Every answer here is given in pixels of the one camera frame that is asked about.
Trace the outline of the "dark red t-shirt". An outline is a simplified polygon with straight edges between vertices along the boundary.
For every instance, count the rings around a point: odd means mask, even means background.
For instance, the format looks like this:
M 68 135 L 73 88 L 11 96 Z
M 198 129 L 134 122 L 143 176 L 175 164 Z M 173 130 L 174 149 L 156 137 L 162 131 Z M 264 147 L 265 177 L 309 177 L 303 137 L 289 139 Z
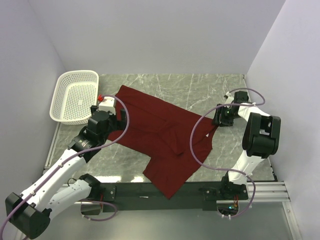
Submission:
M 218 128 L 210 118 L 122 85 L 116 94 L 128 109 L 129 128 L 118 144 L 145 154 L 143 174 L 170 199 L 210 154 Z

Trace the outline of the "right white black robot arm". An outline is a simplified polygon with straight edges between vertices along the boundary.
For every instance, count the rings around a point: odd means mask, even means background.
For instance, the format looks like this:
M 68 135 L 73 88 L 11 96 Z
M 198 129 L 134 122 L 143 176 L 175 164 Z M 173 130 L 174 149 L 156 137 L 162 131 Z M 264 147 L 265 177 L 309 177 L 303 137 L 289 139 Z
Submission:
M 250 102 L 246 88 L 237 88 L 227 92 L 224 104 L 218 104 L 212 124 L 219 127 L 231 127 L 234 120 L 242 118 L 246 127 L 242 138 L 242 153 L 232 170 L 227 170 L 221 179 L 218 194 L 223 200 L 245 196 L 247 177 L 259 163 L 279 148 L 281 118 L 260 110 Z

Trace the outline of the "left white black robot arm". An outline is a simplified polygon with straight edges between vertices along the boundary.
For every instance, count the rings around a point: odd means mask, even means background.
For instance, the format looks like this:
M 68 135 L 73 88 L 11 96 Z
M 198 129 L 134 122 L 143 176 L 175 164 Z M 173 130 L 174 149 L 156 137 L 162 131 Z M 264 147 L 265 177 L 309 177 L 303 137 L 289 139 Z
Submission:
M 31 240 L 39 237 L 49 226 L 51 220 L 75 202 L 90 202 L 117 207 L 103 200 L 104 188 L 101 182 L 86 173 L 69 187 L 60 187 L 87 164 L 102 148 L 108 146 L 108 136 L 115 131 L 127 132 L 130 123 L 126 107 L 121 109 L 120 117 L 97 106 L 91 108 L 92 116 L 79 134 L 75 136 L 57 162 L 35 183 L 20 194 L 11 193 L 5 199 L 7 217 L 11 223 Z

